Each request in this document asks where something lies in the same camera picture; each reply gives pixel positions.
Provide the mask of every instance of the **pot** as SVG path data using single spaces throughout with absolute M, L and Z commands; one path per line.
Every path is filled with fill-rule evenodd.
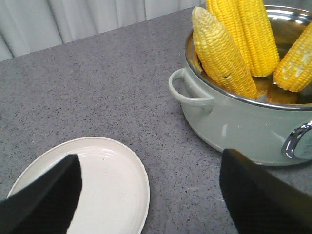
M 283 6 L 266 9 L 283 57 L 312 20 L 312 13 Z M 237 149 L 253 162 L 267 166 L 312 159 L 311 85 L 294 94 L 277 88 L 270 77 L 254 78 L 260 86 L 269 81 L 264 86 L 270 94 L 289 95 L 291 104 L 278 103 L 274 95 L 268 102 L 269 94 L 249 99 L 225 91 L 207 76 L 195 53 L 192 33 L 186 41 L 185 58 L 185 67 L 171 74 L 169 89 L 181 102 L 189 125 L 205 142 L 221 152 Z

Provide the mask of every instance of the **gray speckled countertop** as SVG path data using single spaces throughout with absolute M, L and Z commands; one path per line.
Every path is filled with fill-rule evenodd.
M 151 201 L 143 234 L 235 234 L 219 187 L 220 153 L 168 89 L 183 67 L 191 9 L 0 63 L 0 199 L 38 156 L 108 137 L 143 162 Z M 268 168 L 312 194 L 312 164 Z

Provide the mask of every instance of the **white plate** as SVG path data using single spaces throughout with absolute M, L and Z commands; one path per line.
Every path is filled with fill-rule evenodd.
M 26 168 L 8 196 L 68 154 L 79 157 L 82 190 L 67 233 L 141 233 L 150 202 L 148 177 L 138 156 L 116 140 L 84 137 L 54 147 Z

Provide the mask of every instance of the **white curtain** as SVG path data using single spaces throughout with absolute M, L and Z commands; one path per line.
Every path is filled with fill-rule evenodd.
M 0 61 L 204 2 L 205 0 L 0 0 Z

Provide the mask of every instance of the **yellow corn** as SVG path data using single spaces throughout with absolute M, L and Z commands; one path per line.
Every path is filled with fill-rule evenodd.
M 238 46 L 246 64 L 251 66 L 251 57 L 245 40 L 237 0 L 206 0 L 207 9 L 223 23 Z
M 230 92 L 257 99 L 257 89 L 244 58 L 225 26 L 206 9 L 192 11 L 194 47 L 202 66 Z
M 279 63 L 279 54 L 271 24 L 262 0 L 237 0 L 247 46 L 251 56 L 251 74 L 266 77 Z
M 312 23 L 281 60 L 273 79 L 280 88 L 292 92 L 301 91 L 312 81 Z

